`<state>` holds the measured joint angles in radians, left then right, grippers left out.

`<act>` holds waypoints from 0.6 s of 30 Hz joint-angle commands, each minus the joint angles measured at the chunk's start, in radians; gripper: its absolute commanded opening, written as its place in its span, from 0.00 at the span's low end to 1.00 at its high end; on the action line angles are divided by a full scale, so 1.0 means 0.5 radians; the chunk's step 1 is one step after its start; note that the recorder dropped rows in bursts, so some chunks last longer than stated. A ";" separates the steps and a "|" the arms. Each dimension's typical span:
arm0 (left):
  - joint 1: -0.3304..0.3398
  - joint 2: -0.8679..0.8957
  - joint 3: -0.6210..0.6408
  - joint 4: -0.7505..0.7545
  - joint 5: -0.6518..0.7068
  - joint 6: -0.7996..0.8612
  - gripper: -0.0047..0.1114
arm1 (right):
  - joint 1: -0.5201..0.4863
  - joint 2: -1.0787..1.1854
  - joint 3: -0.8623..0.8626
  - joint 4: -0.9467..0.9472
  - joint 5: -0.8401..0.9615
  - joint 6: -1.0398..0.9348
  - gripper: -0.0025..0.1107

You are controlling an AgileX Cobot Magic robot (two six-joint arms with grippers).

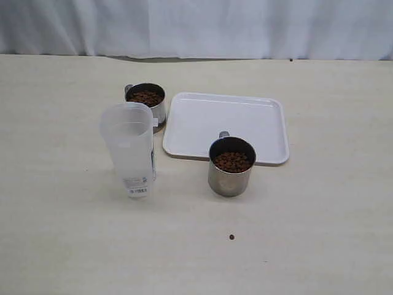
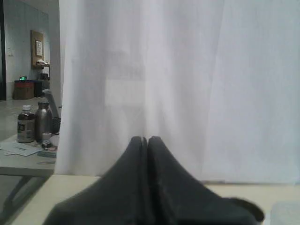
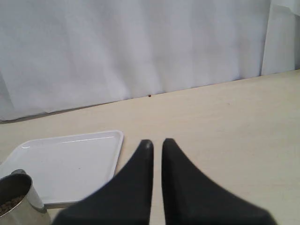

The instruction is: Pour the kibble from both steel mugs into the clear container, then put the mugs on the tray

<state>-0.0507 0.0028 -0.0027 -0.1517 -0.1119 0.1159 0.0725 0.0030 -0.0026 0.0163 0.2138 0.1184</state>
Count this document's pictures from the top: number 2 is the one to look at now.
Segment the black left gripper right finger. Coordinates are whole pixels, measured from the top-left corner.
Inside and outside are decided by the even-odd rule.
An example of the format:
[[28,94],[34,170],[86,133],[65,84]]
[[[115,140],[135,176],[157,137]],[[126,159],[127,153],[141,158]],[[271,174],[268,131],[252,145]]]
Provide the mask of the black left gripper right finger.
[[158,225],[259,225],[265,220],[255,203],[221,197],[194,178],[163,140],[148,140],[147,166],[152,206]]

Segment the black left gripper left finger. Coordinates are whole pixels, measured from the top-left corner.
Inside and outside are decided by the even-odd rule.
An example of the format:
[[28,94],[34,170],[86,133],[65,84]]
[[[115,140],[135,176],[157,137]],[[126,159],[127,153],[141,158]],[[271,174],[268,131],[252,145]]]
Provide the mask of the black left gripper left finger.
[[56,204],[45,225],[147,224],[144,138],[132,137],[117,162],[95,183]]

